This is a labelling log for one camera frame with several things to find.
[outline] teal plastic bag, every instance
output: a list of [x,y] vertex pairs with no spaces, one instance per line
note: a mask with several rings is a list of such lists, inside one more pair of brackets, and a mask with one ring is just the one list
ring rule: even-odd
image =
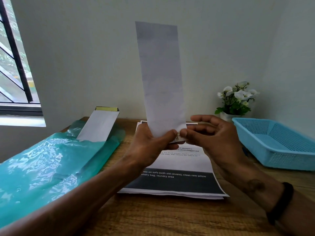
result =
[[75,121],[0,164],[0,228],[56,200],[96,175],[125,137],[114,125],[106,142],[77,140]]

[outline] hand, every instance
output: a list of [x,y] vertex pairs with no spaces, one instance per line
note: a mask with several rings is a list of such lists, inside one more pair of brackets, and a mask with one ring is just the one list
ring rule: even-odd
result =
[[162,150],[178,148],[178,144],[169,144],[176,136],[177,131],[170,130],[165,135],[154,138],[148,124],[141,123],[123,159],[132,161],[140,167],[140,171],[143,171],[156,160]]
[[213,115],[193,115],[191,120],[212,125],[189,125],[180,131],[180,135],[187,139],[187,143],[203,147],[223,170],[224,178],[235,168],[252,164],[242,150],[234,124]]

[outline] left hand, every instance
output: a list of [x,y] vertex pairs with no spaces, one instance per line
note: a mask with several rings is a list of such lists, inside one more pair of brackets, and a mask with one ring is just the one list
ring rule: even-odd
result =
[[134,135],[131,145],[123,160],[135,163],[140,170],[150,166],[163,150],[176,150],[178,144],[169,144],[177,136],[176,130],[170,130],[165,135],[154,138],[147,123],[141,123]]

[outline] window sill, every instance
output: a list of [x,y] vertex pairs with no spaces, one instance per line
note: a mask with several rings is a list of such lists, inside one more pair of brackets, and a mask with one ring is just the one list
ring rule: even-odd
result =
[[46,127],[44,117],[0,116],[0,125],[21,127]]

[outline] table surface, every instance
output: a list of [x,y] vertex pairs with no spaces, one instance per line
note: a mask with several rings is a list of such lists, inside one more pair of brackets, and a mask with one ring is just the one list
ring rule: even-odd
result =
[[[129,147],[138,119],[117,119],[126,131],[103,169],[117,162]],[[263,167],[267,174],[315,200],[314,172]],[[116,194],[77,232],[77,236],[101,235],[281,235],[267,222],[265,212],[247,195],[225,181],[212,161],[215,176],[230,195],[223,200],[180,196]]]

